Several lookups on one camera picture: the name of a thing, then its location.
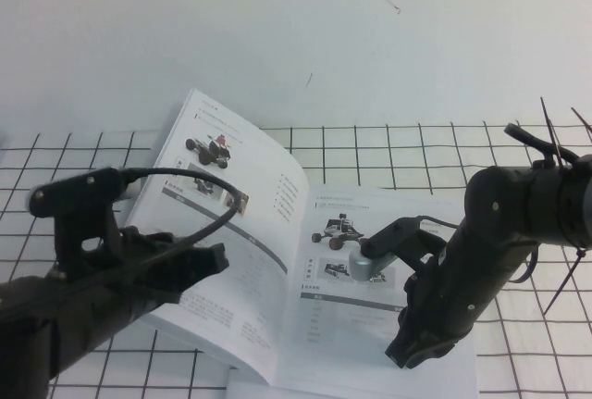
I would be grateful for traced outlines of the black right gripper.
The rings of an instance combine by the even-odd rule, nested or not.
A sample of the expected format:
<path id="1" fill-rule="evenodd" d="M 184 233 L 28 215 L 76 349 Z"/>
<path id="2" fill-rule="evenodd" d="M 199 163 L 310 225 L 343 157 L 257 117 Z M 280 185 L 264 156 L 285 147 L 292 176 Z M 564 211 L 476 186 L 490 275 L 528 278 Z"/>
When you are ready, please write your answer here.
<path id="1" fill-rule="evenodd" d="M 398 317 L 399 330 L 385 355 L 399 368 L 417 368 L 455 348 L 472 328 L 473 314 L 463 299 L 452 299 L 448 280 L 436 257 L 415 274 L 408 292 L 407 310 Z"/>

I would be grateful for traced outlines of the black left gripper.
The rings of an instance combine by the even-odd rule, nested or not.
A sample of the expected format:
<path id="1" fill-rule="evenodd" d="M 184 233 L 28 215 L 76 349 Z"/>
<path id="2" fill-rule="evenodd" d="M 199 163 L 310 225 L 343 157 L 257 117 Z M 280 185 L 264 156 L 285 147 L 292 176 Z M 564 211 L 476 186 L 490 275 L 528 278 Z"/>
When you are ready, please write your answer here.
<path id="1" fill-rule="evenodd" d="M 196 283 L 229 267 L 226 246 L 178 249 L 168 232 L 142 234 L 135 227 L 109 238 L 109 313 L 136 319 L 161 305 L 179 302 Z"/>

